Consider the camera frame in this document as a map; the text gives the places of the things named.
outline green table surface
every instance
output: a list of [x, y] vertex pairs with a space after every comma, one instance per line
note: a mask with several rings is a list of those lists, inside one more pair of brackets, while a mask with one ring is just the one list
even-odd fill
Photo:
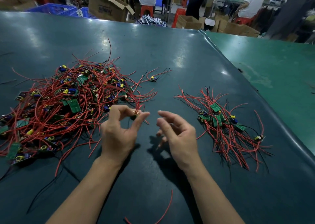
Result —
[[315, 46], [206, 33], [315, 154]]

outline pile of red wires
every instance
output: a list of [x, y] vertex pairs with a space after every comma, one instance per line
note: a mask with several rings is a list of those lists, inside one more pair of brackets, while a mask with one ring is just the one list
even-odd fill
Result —
[[[210, 93], [210, 89], [206, 88], [205, 91], [203, 89], [200, 90], [201, 96], [195, 97], [184, 93], [181, 88], [179, 89], [181, 90], [181, 95], [175, 97], [184, 99], [188, 106], [197, 111], [199, 120], [205, 126], [205, 131], [197, 139], [208, 133], [213, 139], [213, 151], [219, 153], [229, 164], [236, 162], [241, 167], [249, 170], [246, 158], [251, 157], [255, 160], [256, 171], [258, 171], [259, 163], [265, 162], [262, 153], [269, 156], [272, 155], [266, 151], [270, 146], [262, 146], [262, 141], [265, 138], [264, 126], [255, 110], [254, 112], [262, 127], [260, 134], [250, 127], [239, 124], [232, 114], [232, 111], [245, 104], [240, 104], [228, 111], [228, 103], [225, 103], [223, 106], [218, 103], [221, 97], [228, 94], [219, 94], [214, 97], [213, 89]], [[217, 105], [219, 111], [213, 110], [211, 107], [213, 105]], [[252, 131], [255, 132], [255, 136], [249, 135], [249, 132]]]
[[[100, 132], [100, 125], [113, 104], [128, 103], [137, 115], [144, 109], [144, 102], [157, 94], [153, 89], [146, 94], [137, 90], [140, 83], [151, 80], [148, 75], [157, 68], [147, 74], [146, 80], [142, 80], [143, 75], [135, 82], [129, 76], [136, 71], [121, 74], [120, 68], [114, 65], [117, 59], [103, 63], [77, 59], [72, 68], [62, 65], [48, 79], [26, 78], [35, 83], [29, 91], [18, 95], [18, 105], [0, 120], [0, 136], [6, 139], [0, 145], [0, 156], [6, 156], [13, 165], [67, 148], [55, 176], [61, 162], [74, 148], [89, 145], [92, 149], [91, 145], [96, 143], [90, 157], [100, 142], [94, 141], [92, 135], [96, 130]], [[88, 142], [79, 144], [84, 135]]]

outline person's right hand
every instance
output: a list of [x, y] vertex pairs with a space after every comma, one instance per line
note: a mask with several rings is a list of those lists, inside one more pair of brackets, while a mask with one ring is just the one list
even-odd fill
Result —
[[157, 126], [160, 127], [157, 136], [164, 135], [162, 143], [168, 141], [172, 157], [185, 172], [200, 161], [196, 130], [179, 115], [168, 111], [158, 111], [158, 114], [163, 118], [157, 119]]

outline forearm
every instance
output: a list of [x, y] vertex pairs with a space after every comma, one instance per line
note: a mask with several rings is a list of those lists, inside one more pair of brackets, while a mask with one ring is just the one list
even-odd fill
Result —
[[201, 160], [185, 173], [204, 224], [244, 224]]
[[85, 178], [46, 224], [96, 223], [120, 164], [96, 159]]

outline hand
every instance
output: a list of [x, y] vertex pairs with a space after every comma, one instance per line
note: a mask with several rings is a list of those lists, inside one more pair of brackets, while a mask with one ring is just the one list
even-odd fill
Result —
[[168, 111], [158, 111], [158, 114], [163, 118], [157, 119], [157, 126], [160, 127], [157, 136], [164, 135], [159, 146], [168, 141], [172, 157], [185, 172], [200, 161], [196, 130], [179, 115]]
[[109, 118], [100, 126], [102, 133], [101, 158], [112, 160], [122, 165], [129, 153], [135, 146], [137, 132], [144, 120], [150, 115], [149, 112], [141, 112], [133, 121], [129, 129], [120, 127], [120, 121], [126, 116], [133, 116], [135, 109], [126, 105], [113, 105], [109, 112]]

